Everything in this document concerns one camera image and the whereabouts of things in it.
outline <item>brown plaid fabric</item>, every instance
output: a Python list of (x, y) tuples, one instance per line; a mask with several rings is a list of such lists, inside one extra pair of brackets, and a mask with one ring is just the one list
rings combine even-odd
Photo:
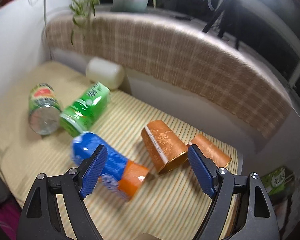
[(153, 15), (98, 13), (85, 23), (88, 26), (80, 29), (72, 16), (52, 20), (46, 28), (49, 46), (103, 57), (189, 90), (244, 120), (265, 138), (291, 110), (289, 96), (272, 73), (180, 22)]

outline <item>striped fabric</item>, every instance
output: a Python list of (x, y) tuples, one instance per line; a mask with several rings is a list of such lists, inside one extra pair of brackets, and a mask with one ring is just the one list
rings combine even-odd
[(267, 66), (179, 21), (98, 13), (89, 29), (80, 29), (71, 15), (63, 15), (48, 23), (46, 35), (51, 47), (102, 57), (202, 96), (265, 138), (271, 138), (292, 109)]
[[(39, 82), (50, 84), (64, 105), (74, 101), (89, 86), (83, 75), (59, 63), (50, 62), (36, 68), (0, 99), (0, 175), (21, 205), (37, 174), (59, 175), (74, 166), (69, 157), (72, 138), (64, 130), (41, 137), (27, 125), (27, 96)], [(196, 134), (202, 133), (119, 90), (111, 92), (107, 110), (91, 131), (155, 174), (140, 133), (145, 124), (157, 119), (163, 120), (185, 144)], [(232, 157), (228, 169), (235, 174), (236, 150), (204, 135)], [(191, 240), (211, 204), (187, 163), (163, 176), (146, 179), (128, 203), (102, 184), (97, 184), (84, 202), (105, 240), (129, 240), (141, 233), (149, 233), (163, 240)], [(69, 237), (75, 238), (61, 196), (58, 196), (58, 203), (65, 231)], [(221, 238), (230, 228), (234, 206), (235, 198)]]

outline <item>paper cup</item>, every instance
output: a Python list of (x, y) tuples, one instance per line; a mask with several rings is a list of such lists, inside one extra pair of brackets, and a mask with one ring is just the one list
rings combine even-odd
[(226, 168), (231, 161), (231, 158), (221, 151), (213, 142), (209, 141), (202, 134), (196, 135), (189, 143), (188, 147), (196, 144), (206, 158), (212, 159), (215, 165), (220, 168)]
[(188, 147), (161, 120), (147, 124), (141, 136), (159, 175), (173, 170), (188, 158)]

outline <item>pink cloth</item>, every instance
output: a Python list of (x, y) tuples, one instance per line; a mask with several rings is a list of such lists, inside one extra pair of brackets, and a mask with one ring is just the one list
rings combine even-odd
[(0, 204), (0, 227), (11, 240), (16, 240), (20, 208), (13, 200)]

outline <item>white cylinder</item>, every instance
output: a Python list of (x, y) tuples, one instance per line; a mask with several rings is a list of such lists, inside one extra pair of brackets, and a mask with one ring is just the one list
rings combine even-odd
[(124, 68), (103, 58), (93, 57), (87, 65), (86, 76), (93, 82), (101, 82), (110, 90), (115, 90), (124, 79)]

